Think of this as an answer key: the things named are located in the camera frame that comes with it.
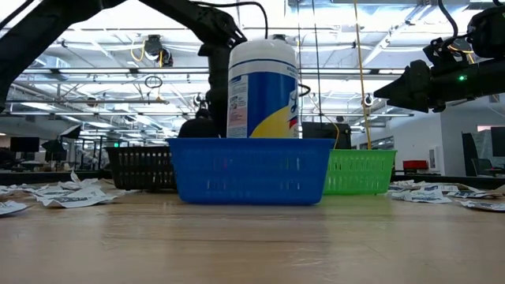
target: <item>red object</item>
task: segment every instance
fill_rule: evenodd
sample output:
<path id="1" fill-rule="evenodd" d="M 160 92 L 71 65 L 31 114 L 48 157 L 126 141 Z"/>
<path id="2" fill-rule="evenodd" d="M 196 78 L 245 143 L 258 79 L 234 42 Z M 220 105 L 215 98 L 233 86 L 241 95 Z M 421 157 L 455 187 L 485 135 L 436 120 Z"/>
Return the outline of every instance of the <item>red object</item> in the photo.
<path id="1" fill-rule="evenodd" d="M 404 170 L 427 170 L 428 169 L 428 161 L 423 161 L 423 160 L 403 161 L 403 169 Z"/>

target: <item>desk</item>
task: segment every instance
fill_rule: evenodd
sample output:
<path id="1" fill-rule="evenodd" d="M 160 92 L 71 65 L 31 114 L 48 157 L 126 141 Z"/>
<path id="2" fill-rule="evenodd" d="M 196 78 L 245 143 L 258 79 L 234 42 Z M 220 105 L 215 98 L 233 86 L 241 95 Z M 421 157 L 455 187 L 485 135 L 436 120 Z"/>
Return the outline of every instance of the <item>desk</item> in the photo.
<path id="1" fill-rule="evenodd" d="M 315 207 L 119 204 L 0 220 L 2 284 L 503 283 L 503 214 L 383 196 Z"/>

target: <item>cable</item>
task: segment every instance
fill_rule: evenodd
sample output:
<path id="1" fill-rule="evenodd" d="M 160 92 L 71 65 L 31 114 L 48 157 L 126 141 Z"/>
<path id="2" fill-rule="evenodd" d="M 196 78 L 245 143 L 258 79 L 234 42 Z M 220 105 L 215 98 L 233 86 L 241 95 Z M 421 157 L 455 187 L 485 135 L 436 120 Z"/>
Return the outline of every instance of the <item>cable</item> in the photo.
<path id="1" fill-rule="evenodd" d="M 214 7 L 214 8 L 230 8 L 230 7 L 247 6 L 247 5 L 258 6 L 258 8 L 261 9 L 261 13 L 263 13 L 263 17 L 265 18 L 265 39 L 268 39 L 267 11 L 265 11 L 265 8 L 263 8 L 263 6 L 258 2 L 247 1 L 247 2 L 237 2 L 237 3 L 230 3 L 230 4 L 215 4 L 215 3 L 207 3 L 207 2 L 201 2 L 201 1 L 192 1 L 192 3 L 196 4 L 196 5 L 200 5 L 200 6 L 209 6 L 209 7 Z"/>
<path id="2" fill-rule="evenodd" d="M 9 16 L 7 16 L 2 22 L 0 22 L 0 30 L 3 29 L 10 21 L 13 20 L 17 15 L 23 12 L 34 0 L 26 0 L 17 9 L 14 10 Z"/>
<path id="3" fill-rule="evenodd" d="M 312 91 L 312 90 L 310 89 L 310 87 L 309 87 L 309 86 L 307 86 L 307 85 L 304 85 L 304 84 L 298 84 L 298 86 L 299 86 L 299 87 L 302 87 L 302 88 L 307 89 L 307 91 L 302 92 L 302 93 L 298 96 L 298 97 L 300 97 L 300 98 L 301 98 L 302 96 L 304 96 L 304 95 L 309 94 L 309 93 Z"/>
<path id="4" fill-rule="evenodd" d="M 339 129 L 339 126 L 336 125 L 329 117 L 326 116 L 326 114 L 323 113 L 323 111 L 321 111 L 321 109 L 317 106 L 317 103 L 314 102 L 314 100 L 312 99 L 311 96 L 309 96 L 309 99 L 312 101 L 312 104 L 317 107 L 317 110 L 319 111 L 319 113 L 321 115 L 323 115 L 329 122 L 331 122 L 331 124 L 335 127 L 335 129 L 337 129 L 337 137 L 335 138 L 335 145 L 333 145 L 333 148 L 336 149 L 337 148 L 337 143 L 339 142 L 339 137 L 340 137 L 340 129 Z"/>
<path id="5" fill-rule="evenodd" d="M 297 1 L 297 23 L 298 23 L 298 40 L 297 40 L 297 47 L 298 47 L 298 54 L 297 54 L 297 60 L 298 60 L 298 77 L 300 78 L 300 86 L 303 85 L 303 76 L 301 75 L 301 45 L 303 44 L 303 41 L 305 40 L 305 36 L 303 40 L 301 39 L 300 36 L 300 2 Z M 300 112 L 300 122 L 303 122 L 303 104 L 304 100 L 301 100 L 301 112 Z"/>
<path id="6" fill-rule="evenodd" d="M 464 54 L 473 54 L 473 51 L 459 50 L 459 49 L 457 49 L 455 47 L 452 47 L 451 45 L 449 46 L 449 49 L 450 50 L 454 50 L 454 51 L 460 51 L 460 52 L 462 52 Z"/>
<path id="7" fill-rule="evenodd" d="M 363 116 L 365 117 L 365 131 L 368 149 L 372 150 L 372 138 L 370 137 L 370 124 L 365 106 L 365 82 L 363 81 L 363 60 L 361 59 L 361 40 L 360 25 L 357 19 L 357 0 L 354 0 L 354 16 L 356 17 L 356 39 L 357 39 L 357 60 L 360 63 L 360 81 L 361 81 L 361 107 L 363 107 Z"/>
<path id="8" fill-rule="evenodd" d="M 312 15 L 314 16 L 314 19 L 316 19 L 316 6 L 314 3 L 314 0 L 312 0 Z M 320 63 L 319 63 L 319 43 L 317 40 L 317 23 L 314 21 L 314 37 L 316 40 L 316 65 L 317 65 L 317 87 L 318 87 L 318 100 L 319 100 L 319 107 L 318 109 L 321 110 L 323 107 L 321 106 L 321 72 L 320 72 Z"/>
<path id="9" fill-rule="evenodd" d="M 440 11 L 442 11 L 442 14 L 447 18 L 449 23 L 451 23 L 452 26 L 452 36 L 456 37 L 458 36 L 458 25 L 456 24 L 455 19 L 451 16 L 451 14 L 445 9 L 445 6 L 443 5 L 443 0 L 439 0 L 439 8 Z"/>
<path id="10" fill-rule="evenodd" d="M 144 59 L 144 52 L 145 52 L 145 40 L 142 42 L 142 54 L 140 55 L 140 58 L 137 58 L 135 54 L 133 53 L 133 48 L 129 49 L 130 54 L 132 55 L 133 60 L 136 62 L 141 62 Z"/>

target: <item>wooden table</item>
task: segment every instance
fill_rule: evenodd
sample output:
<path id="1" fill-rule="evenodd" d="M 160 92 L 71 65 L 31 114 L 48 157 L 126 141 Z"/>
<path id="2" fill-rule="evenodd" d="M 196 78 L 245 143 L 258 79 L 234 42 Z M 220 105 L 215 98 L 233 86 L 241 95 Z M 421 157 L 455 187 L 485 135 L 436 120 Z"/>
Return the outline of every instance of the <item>wooden table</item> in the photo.
<path id="1" fill-rule="evenodd" d="M 0 282 L 504 283 L 505 215 L 383 196 L 315 207 L 117 204 L 0 219 Z"/>

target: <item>white wall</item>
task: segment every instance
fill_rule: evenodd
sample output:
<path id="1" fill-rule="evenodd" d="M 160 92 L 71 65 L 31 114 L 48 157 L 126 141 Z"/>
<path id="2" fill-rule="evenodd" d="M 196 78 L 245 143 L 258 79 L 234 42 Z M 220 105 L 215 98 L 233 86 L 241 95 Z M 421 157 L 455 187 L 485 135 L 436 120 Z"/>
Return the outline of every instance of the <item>white wall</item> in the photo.
<path id="1" fill-rule="evenodd" d="M 426 160 L 429 159 L 429 149 L 438 146 L 442 148 L 442 130 L 440 125 L 440 114 L 414 113 L 411 118 L 393 118 L 387 123 L 384 129 L 372 129 L 372 140 L 394 137 L 396 170 L 403 170 L 405 160 Z M 352 145 L 366 143 L 364 133 L 353 134 Z M 440 151 L 438 158 L 440 173 L 444 174 L 443 155 Z"/>
<path id="2" fill-rule="evenodd" d="M 475 133 L 478 125 L 505 125 L 505 108 L 503 104 L 494 105 L 493 110 L 487 107 L 472 108 L 482 104 L 479 99 L 475 103 L 466 103 L 461 107 L 448 108 L 441 113 L 443 135 L 443 158 L 445 173 L 451 176 L 465 176 L 465 160 L 463 155 L 462 133 Z"/>

